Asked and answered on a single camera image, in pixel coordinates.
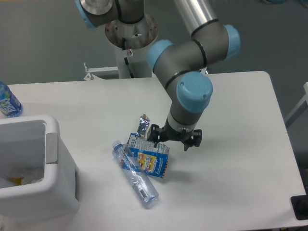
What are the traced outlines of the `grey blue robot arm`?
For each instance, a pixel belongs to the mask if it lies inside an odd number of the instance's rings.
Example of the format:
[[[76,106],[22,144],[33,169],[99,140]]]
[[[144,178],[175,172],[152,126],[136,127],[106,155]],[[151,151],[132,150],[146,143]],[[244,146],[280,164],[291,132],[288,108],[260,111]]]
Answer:
[[[196,124],[213,92],[210,79],[201,71],[236,55],[241,40],[233,26],[219,22],[209,1],[177,0],[175,5],[191,36],[179,46],[158,40],[157,22],[146,14],[142,0],[76,1],[87,27],[105,27],[115,49],[119,77],[156,75],[170,97],[166,123],[151,125],[148,141],[179,141],[188,149],[202,141]]]

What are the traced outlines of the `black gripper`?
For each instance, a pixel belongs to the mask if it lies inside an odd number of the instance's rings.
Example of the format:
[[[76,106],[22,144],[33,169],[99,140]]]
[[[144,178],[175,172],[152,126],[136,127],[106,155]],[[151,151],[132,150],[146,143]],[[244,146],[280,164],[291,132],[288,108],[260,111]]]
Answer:
[[[154,148],[160,142],[180,141],[184,144],[184,151],[195,146],[199,147],[202,141],[202,130],[196,129],[188,131],[187,129],[174,130],[170,125],[164,125],[160,128],[156,124],[152,124],[148,131],[147,141],[154,143]]]

